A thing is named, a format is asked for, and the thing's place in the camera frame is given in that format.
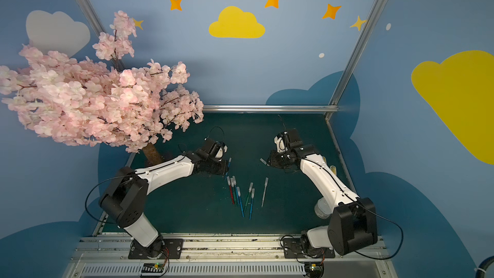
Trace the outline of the red carving knife capped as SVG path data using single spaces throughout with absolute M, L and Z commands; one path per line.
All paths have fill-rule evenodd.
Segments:
M 232 204 L 235 205 L 234 193 L 233 193 L 232 182 L 231 182 L 230 176 L 226 176 L 226 181 L 227 181 L 227 184 L 229 187 L 230 198 L 231 198 Z

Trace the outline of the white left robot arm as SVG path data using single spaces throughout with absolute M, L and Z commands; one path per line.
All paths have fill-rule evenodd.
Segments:
M 164 185 L 199 172 L 226 175 L 229 166 L 224 155 L 227 151 L 224 142 L 206 138 L 201 148 L 158 165 L 137 170 L 124 167 L 101 195 L 99 205 L 119 228 L 133 237 L 138 248 L 155 258 L 164 251 L 164 244 L 161 234 L 144 214 L 147 196 Z

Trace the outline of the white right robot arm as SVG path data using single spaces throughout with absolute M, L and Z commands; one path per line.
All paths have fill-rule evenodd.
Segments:
M 321 211 L 329 219 L 328 226 L 301 235 L 306 253 L 331 248 L 344 256 L 378 242 L 374 203 L 348 188 L 314 145 L 304 144 L 296 129 L 279 133 L 274 143 L 276 149 L 271 151 L 268 165 L 278 169 L 298 167 L 322 195 Z

